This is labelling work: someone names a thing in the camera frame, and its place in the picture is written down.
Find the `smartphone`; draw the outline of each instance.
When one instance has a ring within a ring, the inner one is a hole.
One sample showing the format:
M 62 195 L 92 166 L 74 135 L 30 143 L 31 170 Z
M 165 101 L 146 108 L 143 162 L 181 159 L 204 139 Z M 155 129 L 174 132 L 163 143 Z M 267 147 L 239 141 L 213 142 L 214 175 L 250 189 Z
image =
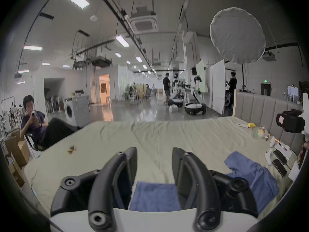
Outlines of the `smartphone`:
M 283 165 L 288 162 L 288 160 L 284 157 L 284 155 L 279 150 L 275 150 L 273 153 L 276 155 L 276 157 L 279 159 L 279 161 Z
M 284 166 L 280 163 L 280 161 L 278 159 L 275 159 L 272 161 L 272 164 L 275 166 L 275 168 L 278 170 L 278 172 L 281 174 L 281 176 L 285 176 L 286 175 L 286 169 L 284 168 Z

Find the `bed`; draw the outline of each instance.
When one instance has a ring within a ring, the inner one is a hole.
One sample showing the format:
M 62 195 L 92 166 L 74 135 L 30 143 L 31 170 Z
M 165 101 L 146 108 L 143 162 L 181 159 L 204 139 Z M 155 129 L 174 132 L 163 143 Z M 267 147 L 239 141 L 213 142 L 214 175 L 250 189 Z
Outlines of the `bed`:
M 174 183 L 172 149 L 181 147 L 196 154 L 210 170 L 230 173 L 224 160 L 238 151 L 265 166 L 278 181 L 279 194 L 261 212 L 267 215 L 291 184 L 288 174 L 282 178 L 264 157 L 269 141 L 253 138 L 250 129 L 236 126 L 245 123 L 237 117 L 194 121 L 95 122 L 50 147 L 25 167 L 25 176 L 37 198 L 49 213 L 60 181 L 69 175 L 102 168 L 118 151 L 137 147 L 138 165 L 135 181 Z M 68 149 L 76 146 L 71 154 Z M 292 168 L 296 155 L 289 160 Z

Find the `glossy concrete floor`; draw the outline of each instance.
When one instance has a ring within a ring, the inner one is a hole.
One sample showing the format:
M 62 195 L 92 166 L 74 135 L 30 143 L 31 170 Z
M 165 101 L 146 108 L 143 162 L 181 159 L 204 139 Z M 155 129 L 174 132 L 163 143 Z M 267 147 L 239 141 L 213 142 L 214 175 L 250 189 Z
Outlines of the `glossy concrete floor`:
M 187 114 L 183 107 L 179 108 L 178 112 L 170 113 L 168 107 L 163 104 L 162 96 L 157 98 L 153 97 L 151 101 L 139 102 L 135 106 L 118 101 L 112 101 L 111 106 L 92 104 L 90 105 L 90 112 L 92 121 L 178 121 L 219 116 L 214 110 L 208 110 L 204 115 L 192 116 Z M 49 121 L 54 117 L 66 121 L 66 116 L 63 111 L 48 114 Z

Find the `blue towel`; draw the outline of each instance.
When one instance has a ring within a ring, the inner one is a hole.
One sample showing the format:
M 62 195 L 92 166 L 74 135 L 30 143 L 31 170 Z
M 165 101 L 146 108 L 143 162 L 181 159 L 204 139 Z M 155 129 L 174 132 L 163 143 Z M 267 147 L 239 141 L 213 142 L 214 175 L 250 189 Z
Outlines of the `blue towel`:
M 175 184 L 137 182 L 129 210 L 142 212 L 180 211 Z
M 246 158 L 239 152 L 231 153 L 224 163 L 233 171 L 227 174 L 228 176 L 242 177 L 249 182 L 259 214 L 279 193 L 277 181 L 268 169 Z

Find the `upholstered headboard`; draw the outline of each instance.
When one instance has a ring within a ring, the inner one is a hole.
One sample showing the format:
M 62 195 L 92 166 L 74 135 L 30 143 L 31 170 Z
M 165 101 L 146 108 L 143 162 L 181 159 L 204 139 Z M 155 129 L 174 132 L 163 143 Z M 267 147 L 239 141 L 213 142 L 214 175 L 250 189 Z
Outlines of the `upholstered headboard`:
M 233 116 L 248 123 L 255 123 L 257 126 L 265 126 L 269 134 L 290 146 L 298 155 L 302 149 L 304 135 L 286 132 L 276 123 L 278 113 L 291 109 L 303 110 L 302 106 L 293 102 L 264 95 L 235 92 Z

